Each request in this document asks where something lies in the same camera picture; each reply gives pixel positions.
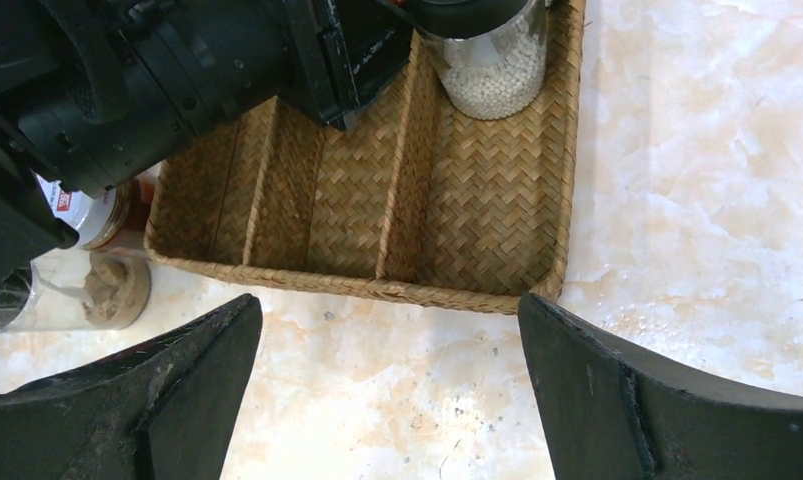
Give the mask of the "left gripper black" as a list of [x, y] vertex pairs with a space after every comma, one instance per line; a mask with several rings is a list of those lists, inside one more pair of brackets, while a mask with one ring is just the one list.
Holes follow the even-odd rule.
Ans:
[[391, 1], [0, 1], [0, 281], [78, 239], [40, 179], [106, 192], [273, 97], [348, 130], [411, 36]]

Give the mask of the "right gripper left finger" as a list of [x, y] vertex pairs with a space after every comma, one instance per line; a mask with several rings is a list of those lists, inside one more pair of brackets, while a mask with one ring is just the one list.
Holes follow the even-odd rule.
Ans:
[[217, 479], [262, 330], [244, 294], [0, 394], [0, 479]]

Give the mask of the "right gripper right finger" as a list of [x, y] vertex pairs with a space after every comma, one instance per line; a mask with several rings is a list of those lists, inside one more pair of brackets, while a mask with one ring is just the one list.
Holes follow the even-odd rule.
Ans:
[[803, 397], [608, 333], [532, 293], [520, 336], [559, 479], [803, 479]]

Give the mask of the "white lid sauce jar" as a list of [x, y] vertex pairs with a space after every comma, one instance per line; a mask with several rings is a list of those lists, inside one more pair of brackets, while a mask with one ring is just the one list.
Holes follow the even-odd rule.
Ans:
[[155, 193], [147, 178], [135, 177], [97, 197], [67, 192], [58, 182], [38, 181], [54, 216], [78, 233], [78, 249], [146, 255], [143, 238]]

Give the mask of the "black cap dark jar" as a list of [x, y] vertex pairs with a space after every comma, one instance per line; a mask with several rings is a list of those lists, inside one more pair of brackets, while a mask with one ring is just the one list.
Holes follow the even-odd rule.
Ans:
[[151, 271], [140, 258], [48, 258], [0, 281], [0, 332], [120, 330], [144, 311]]

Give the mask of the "woven wicker divided tray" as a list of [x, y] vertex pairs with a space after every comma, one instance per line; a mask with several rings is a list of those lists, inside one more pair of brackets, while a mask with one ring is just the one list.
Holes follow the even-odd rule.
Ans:
[[160, 170], [144, 244], [219, 280], [512, 314], [566, 276], [585, 5], [547, 13], [547, 68], [523, 111], [448, 100], [419, 37], [348, 132], [269, 100]]

